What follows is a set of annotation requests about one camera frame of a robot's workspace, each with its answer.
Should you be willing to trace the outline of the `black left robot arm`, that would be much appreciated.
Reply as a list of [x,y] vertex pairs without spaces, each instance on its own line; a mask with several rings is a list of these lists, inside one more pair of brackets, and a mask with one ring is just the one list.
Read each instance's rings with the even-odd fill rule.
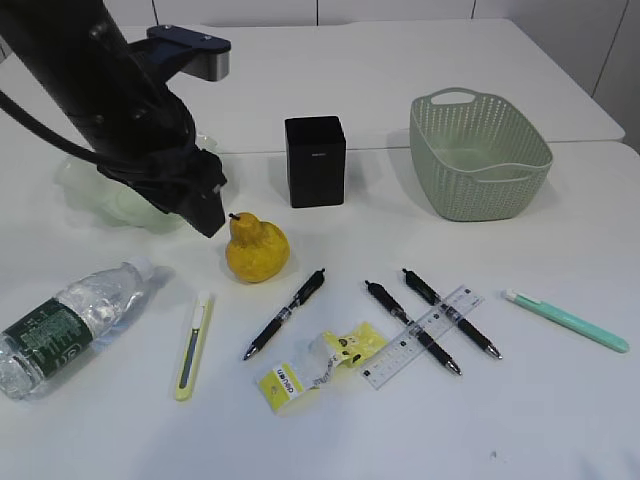
[[1,36],[88,145],[65,139],[8,95],[5,113],[204,236],[219,231],[222,162],[197,145],[194,119],[167,82],[179,72],[224,78],[230,41],[157,25],[128,42],[101,1],[4,1]]

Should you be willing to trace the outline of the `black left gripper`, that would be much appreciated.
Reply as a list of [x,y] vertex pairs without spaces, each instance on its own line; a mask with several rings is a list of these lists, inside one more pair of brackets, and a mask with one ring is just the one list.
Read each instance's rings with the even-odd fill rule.
[[102,94],[95,110],[98,171],[207,238],[225,224],[220,158],[196,145],[193,116],[174,93]]

